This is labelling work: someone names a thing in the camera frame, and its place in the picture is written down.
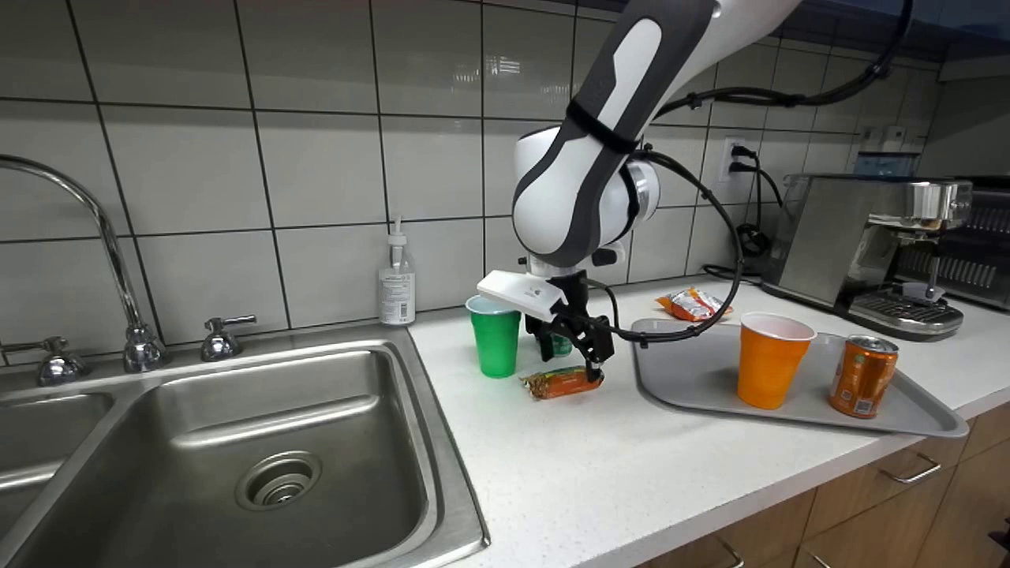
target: white countertop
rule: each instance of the white countertop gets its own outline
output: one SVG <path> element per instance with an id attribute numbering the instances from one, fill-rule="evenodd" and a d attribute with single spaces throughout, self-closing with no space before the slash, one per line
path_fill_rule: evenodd
<path id="1" fill-rule="evenodd" d="M 660 316 L 681 282 L 618 293 L 620 325 Z M 967 323 L 937 343 L 898 339 L 898 369 L 962 417 L 1010 400 L 1010 318 L 955 303 Z M 735 312 L 772 308 L 820 332 L 863 327 L 741 286 Z M 479 497 L 491 547 L 459 564 L 637 564 L 820 487 L 916 436 L 863 436 L 729 420 L 650 405 L 631 346 L 615 339 L 593 395 L 534 400 L 517 377 L 483 377 L 463 312 L 411 327 Z M 545 369 L 534 336 L 517 375 Z"/>

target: white tile wall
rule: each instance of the white tile wall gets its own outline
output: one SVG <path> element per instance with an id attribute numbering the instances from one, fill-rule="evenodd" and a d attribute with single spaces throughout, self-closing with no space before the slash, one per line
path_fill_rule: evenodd
<path id="1" fill-rule="evenodd" d="M 122 237 L 133 229 L 130 271 L 168 339 L 198 339 L 209 316 L 254 312 L 254 327 L 372 318 L 392 213 L 408 218 L 420 308 L 459 305 L 487 268 L 523 254 L 509 222 L 515 140 L 556 125 L 608 23 L 540 0 L 10 0 L 0 151 L 67 169 Z M 772 36 L 681 90 L 820 90 L 863 59 Z M 647 140 L 743 218 L 755 177 L 727 174 L 729 142 L 757 147 L 787 188 L 793 174 L 849 169 L 867 129 L 921 140 L 933 102 L 937 65 L 901 59 L 892 82 L 838 106 L 702 104 L 661 117 Z M 660 178 L 654 222 L 593 277 L 729 260 L 712 208 L 672 174 Z M 95 233 L 87 218 L 12 174 L 0 191 L 0 339 L 60 332 L 116 350 L 104 259 L 77 239 Z M 70 286 L 62 265 L 95 282 Z"/>

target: coffee machine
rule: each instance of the coffee machine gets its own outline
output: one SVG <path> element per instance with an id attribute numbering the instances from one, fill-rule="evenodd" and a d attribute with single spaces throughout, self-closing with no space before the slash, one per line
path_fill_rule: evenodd
<path id="1" fill-rule="evenodd" d="M 937 233 L 967 224 L 973 182 L 799 177 L 789 201 L 771 291 L 896 336 L 947 336 L 959 327 L 962 312 L 937 286 Z M 924 282 L 896 274 L 901 248 L 931 254 Z"/>

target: sink basin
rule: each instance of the sink basin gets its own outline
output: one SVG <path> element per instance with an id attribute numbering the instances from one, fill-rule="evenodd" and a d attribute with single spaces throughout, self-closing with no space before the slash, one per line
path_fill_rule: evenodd
<path id="1" fill-rule="evenodd" d="M 111 407 L 102 395 L 0 405 L 0 538 Z"/>
<path id="2" fill-rule="evenodd" d="M 146 381 L 60 469 L 12 564 L 438 564 L 483 547 L 408 333 Z"/>

